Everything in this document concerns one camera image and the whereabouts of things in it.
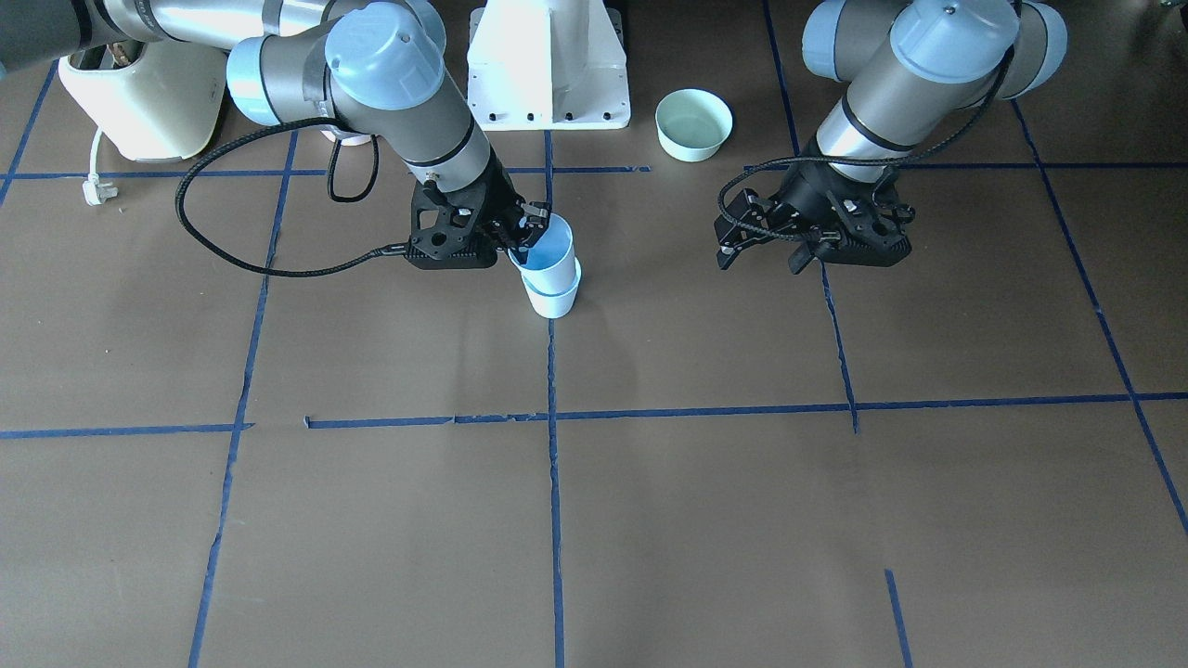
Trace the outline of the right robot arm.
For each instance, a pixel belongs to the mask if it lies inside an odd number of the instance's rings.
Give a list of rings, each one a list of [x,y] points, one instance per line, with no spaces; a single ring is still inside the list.
[[[124,40],[225,50],[226,86],[259,122],[372,136],[417,183],[407,241],[371,250],[421,269],[526,261],[550,208],[522,198],[453,80],[428,1],[5,1],[4,73]]]

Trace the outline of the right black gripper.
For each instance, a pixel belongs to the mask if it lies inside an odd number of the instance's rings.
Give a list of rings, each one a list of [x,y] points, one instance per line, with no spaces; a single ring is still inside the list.
[[[470,185],[454,191],[438,185],[437,190],[449,209],[449,233],[465,231],[465,237],[470,237],[484,232],[516,263],[526,263],[527,244],[537,244],[549,229],[550,203],[523,202],[499,158],[489,158]]]

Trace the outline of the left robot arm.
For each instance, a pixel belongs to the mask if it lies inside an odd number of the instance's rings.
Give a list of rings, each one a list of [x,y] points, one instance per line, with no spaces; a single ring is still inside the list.
[[[795,275],[811,261],[887,267],[910,254],[914,208],[895,182],[925,157],[923,141],[959,109],[984,114],[1064,63],[1069,33],[1040,1],[824,1],[802,38],[805,65],[843,82],[843,97],[763,198],[740,178],[718,202],[718,266],[748,247],[796,244]]]

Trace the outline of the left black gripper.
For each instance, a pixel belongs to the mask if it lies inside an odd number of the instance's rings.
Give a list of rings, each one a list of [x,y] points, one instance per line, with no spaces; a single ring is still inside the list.
[[[881,185],[880,177],[873,183],[853,179],[829,163],[794,163],[776,201],[752,189],[729,201],[718,193],[718,269],[729,270],[742,251],[776,240],[881,244]]]

